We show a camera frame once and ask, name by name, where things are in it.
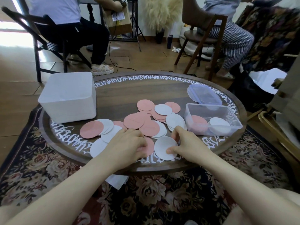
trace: blue container lid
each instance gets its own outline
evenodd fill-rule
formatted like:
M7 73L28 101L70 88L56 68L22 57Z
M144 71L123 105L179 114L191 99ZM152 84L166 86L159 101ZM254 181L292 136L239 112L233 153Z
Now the blue container lid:
M190 91L199 104L222 105L220 97L207 85L190 85Z

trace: black water bottle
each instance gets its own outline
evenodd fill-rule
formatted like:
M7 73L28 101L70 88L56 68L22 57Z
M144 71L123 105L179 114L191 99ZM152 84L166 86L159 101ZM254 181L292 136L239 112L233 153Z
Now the black water bottle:
M172 40L173 40L173 35L169 35L168 42L167 42L167 49L171 48Z

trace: floral rug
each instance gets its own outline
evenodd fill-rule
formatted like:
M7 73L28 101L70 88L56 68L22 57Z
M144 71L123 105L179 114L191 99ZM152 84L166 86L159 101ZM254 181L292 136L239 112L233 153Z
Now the floral rug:
M51 149L41 136L38 117L30 114L0 170L1 205L27 205L79 169ZM221 157L270 188L293 190L295 182L284 157L247 127L242 138ZM222 224L236 204L207 170L197 167L166 175L131 176L120 190L104 182L82 209L74 225Z

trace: round wooden table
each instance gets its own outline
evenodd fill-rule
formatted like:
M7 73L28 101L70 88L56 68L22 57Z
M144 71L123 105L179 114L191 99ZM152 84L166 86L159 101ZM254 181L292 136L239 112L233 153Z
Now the round wooden table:
M94 120L123 121L127 115L138 112L137 102L141 99L149 99L154 104L176 102L181 106L178 114L184 117L185 105L195 103L188 96L187 88L190 84L206 84L220 96L223 105L229 106L234 111L243 128L231 137L199 136L199 138L219 155L234 145L246 128L247 115L241 101L221 86L204 79L163 71L123 72L95 77L94 82L97 94L97 116ZM92 159L89 149L98 139L98 137L84 139L79 135L80 128L88 121L91 120L57 124L43 110L39 118L39 126L43 137L52 148L67 159L84 165ZM175 161L162 161L153 153L116 174L154 175L177 172L194 166L196 165L179 155Z

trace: floral fabric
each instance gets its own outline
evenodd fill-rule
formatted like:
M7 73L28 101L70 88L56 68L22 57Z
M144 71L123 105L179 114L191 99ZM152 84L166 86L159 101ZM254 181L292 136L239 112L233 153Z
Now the floral fabric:
M40 110L33 111L13 151L1 168L1 205L28 205L79 166L51 149L38 128ZM270 188L292 190L285 159L261 141L251 128L221 157ZM235 202L221 183L202 167L172 174L131 176L120 190L104 182L74 225L222 224Z
M246 71L283 69L283 55L300 29L300 10L280 7L247 6L236 24L255 37L249 54L244 59Z

